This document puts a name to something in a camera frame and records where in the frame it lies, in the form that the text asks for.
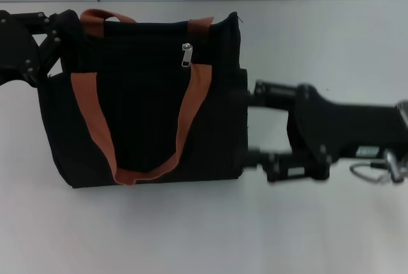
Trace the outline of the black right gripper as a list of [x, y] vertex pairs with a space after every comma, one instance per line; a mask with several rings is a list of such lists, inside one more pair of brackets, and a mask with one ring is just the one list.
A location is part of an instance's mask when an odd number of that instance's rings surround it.
[[310, 85], [257, 80], [246, 104], [289, 111], [289, 143], [310, 154], [249, 149], [244, 167], [261, 166], [270, 183], [311, 178], [314, 159], [331, 165], [341, 158], [381, 159], [392, 181], [408, 178], [408, 101], [395, 106], [339, 104]]

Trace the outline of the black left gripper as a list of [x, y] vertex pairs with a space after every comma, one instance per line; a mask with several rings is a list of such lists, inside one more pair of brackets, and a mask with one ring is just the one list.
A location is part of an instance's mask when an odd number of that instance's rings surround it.
[[[61, 56], [61, 37], [51, 32], [72, 27], [78, 27], [73, 10], [49, 17], [43, 12], [0, 12], [0, 85], [14, 80], [36, 85], [45, 79]], [[49, 35], [38, 45], [35, 34]]]

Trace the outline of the black bag with brown handles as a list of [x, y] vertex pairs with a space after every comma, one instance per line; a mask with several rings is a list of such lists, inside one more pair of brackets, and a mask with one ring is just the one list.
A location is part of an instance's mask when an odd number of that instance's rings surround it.
[[[103, 10], [61, 37], [38, 86], [57, 170], [74, 188], [231, 180], [248, 150], [238, 15], [136, 23]], [[193, 46], [181, 66], [182, 45]]]

